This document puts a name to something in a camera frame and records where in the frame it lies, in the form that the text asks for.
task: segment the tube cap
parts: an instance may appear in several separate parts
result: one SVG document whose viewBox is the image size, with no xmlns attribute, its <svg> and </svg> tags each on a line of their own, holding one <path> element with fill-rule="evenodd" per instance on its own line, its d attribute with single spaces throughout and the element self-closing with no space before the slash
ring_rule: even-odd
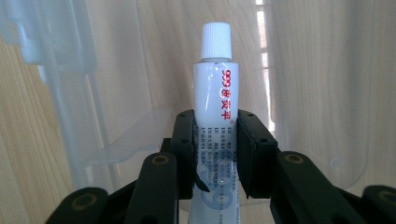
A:
<svg viewBox="0 0 396 224">
<path fill-rule="evenodd" d="M 202 32 L 201 59 L 233 57 L 231 46 L 231 26 L 225 22 L 210 22 Z"/>
</svg>

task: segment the tube body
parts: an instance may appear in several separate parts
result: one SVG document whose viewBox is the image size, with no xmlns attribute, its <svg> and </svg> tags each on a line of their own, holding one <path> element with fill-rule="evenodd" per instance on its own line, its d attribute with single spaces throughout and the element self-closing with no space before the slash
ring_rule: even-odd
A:
<svg viewBox="0 0 396 224">
<path fill-rule="evenodd" d="M 240 223 L 236 171 L 238 64 L 231 59 L 202 59 L 193 68 L 197 129 L 197 176 L 190 224 Z"/>
</svg>

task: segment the wooden surface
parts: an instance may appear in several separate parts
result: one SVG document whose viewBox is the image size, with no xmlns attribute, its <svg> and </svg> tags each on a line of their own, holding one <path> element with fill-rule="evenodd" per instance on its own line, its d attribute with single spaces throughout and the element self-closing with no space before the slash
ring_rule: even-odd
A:
<svg viewBox="0 0 396 224">
<path fill-rule="evenodd" d="M 227 21 L 240 108 L 257 114 L 281 149 L 303 152 L 352 193 L 396 188 L 395 1 L 136 3 L 154 106 L 192 108 L 201 27 Z M 73 190 L 49 89 L 18 47 L 3 42 L 0 176 L 0 223 L 43 223 Z M 273 222 L 267 202 L 241 204 L 243 223 Z M 184 223 L 187 213 L 180 215 Z"/>
</svg>

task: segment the white tube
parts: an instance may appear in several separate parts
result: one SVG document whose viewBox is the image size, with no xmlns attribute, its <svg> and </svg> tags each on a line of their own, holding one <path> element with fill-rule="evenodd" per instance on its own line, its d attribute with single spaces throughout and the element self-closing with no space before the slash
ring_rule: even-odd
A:
<svg viewBox="0 0 396 224">
<path fill-rule="evenodd" d="M 238 64 L 227 23 L 204 26 L 202 60 L 194 65 L 197 174 L 209 192 L 195 185 L 190 224 L 240 223 L 236 172 Z"/>
</svg>

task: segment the red chinese characters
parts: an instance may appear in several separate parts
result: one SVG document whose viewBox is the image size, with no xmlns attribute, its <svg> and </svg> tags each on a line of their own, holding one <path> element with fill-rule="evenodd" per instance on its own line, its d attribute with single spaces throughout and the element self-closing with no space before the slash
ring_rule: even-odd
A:
<svg viewBox="0 0 396 224">
<path fill-rule="evenodd" d="M 224 89 L 221 90 L 221 96 L 225 99 L 221 100 L 221 109 L 224 109 L 224 113 L 221 115 L 224 119 L 231 119 L 231 70 L 222 71 L 222 85 Z"/>
</svg>

